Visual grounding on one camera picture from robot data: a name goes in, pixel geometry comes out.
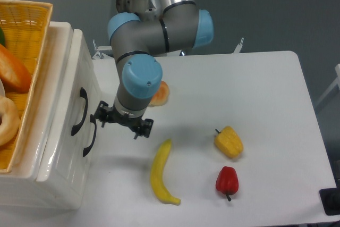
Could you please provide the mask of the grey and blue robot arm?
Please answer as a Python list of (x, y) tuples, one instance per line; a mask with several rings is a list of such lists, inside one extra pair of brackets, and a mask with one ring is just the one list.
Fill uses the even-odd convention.
[(136, 137), (149, 137), (153, 121), (143, 115), (163, 75), (156, 56), (211, 43), (214, 25), (209, 12), (194, 0), (159, 0), (158, 13), (150, 21), (143, 21), (134, 4), (129, 8), (107, 26), (120, 84), (113, 106), (100, 102), (94, 117), (128, 127)]

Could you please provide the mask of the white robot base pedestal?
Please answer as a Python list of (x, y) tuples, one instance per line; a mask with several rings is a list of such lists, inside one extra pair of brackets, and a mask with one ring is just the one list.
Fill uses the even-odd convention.
[(159, 0), (116, 0), (118, 13), (133, 13), (143, 22), (159, 20), (162, 7)]

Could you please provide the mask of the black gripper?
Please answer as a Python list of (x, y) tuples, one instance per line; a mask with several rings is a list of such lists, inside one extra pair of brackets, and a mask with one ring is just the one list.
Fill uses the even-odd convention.
[(94, 117), (101, 122), (102, 128), (105, 126), (105, 123), (118, 123), (121, 126), (128, 127), (135, 133), (134, 140), (137, 137), (149, 138), (154, 124), (153, 119), (143, 120), (141, 116), (133, 117), (127, 111), (120, 113), (114, 105), (109, 106), (105, 101), (99, 102)]

